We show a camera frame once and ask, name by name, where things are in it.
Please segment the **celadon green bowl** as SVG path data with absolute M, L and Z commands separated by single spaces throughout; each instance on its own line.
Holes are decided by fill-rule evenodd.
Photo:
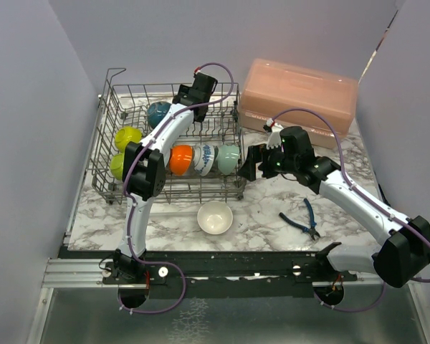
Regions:
M 220 145 L 216 157 L 217 167 L 224 175 L 229 175 L 238 164 L 240 150 L 237 145 Z

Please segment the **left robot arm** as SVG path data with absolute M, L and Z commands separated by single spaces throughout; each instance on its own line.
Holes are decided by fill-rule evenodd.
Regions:
M 191 86 L 181 85 L 164 119 L 139 143 L 130 142 L 123 162 L 123 191 L 128 198 L 123 239 L 113 255 L 114 267 L 125 281 L 139 281 L 143 264 L 134 259 L 145 252 L 151 207 L 166 183 L 166 164 L 173 144 L 193 122 L 204 120 L 218 81 L 201 72 Z

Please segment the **yellow-green bowl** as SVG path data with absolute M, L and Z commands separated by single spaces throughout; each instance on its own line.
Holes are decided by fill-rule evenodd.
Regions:
M 123 153 L 129 142 L 139 143 L 142 138 L 142 133 L 138 128 L 131 126 L 122 127 L 115 134 L 115 147 Z

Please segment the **white round bowl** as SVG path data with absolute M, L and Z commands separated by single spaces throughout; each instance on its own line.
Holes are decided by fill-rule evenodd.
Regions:
M 184 175 L 193 160 L 193 148 L 190 145 L 175 145 L 171 149 L 169 169 L 176 176 Z

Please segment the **blue floral bowl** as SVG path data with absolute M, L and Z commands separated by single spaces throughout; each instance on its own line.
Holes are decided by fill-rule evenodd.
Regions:
M 193 166 L 195 172 L 201 176 L 206 176 L 211 170 L 215 160 L 215 146 L 201 143 L 193 147 Z

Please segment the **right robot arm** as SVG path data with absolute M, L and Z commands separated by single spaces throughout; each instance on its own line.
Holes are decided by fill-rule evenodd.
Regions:
M 291 173 L 308 187 L 344 211 L 367 229 L 376 244 L 331 244 L 317 254 L 316 275 L 331 280 L 340 272 L 378 275 L 392 287 L 402 287 L 430 263 L 430 224 L 421 216 L 410 219 L 376 197 L 357 188 L 332 159 L 316 156 L 307 132 L 292 126 L 277 132 L 279 143 L 251 145 L 238 176 L 254 181 Z

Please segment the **dark brown bowl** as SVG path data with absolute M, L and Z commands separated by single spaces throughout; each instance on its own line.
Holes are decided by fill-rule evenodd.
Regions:
M 149 126 L 154 129 L 162 119 L 167 115 L 171 104 L 166 101 L 151 103 L 147 108 L 147 120 Z

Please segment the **beige patterned bowl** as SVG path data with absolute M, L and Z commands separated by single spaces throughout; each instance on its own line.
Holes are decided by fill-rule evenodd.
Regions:
M 234 215 L 226 203 L 210 201 L 200 207 L 196 219 L 202 231 L 220 235 L 232 226 Z

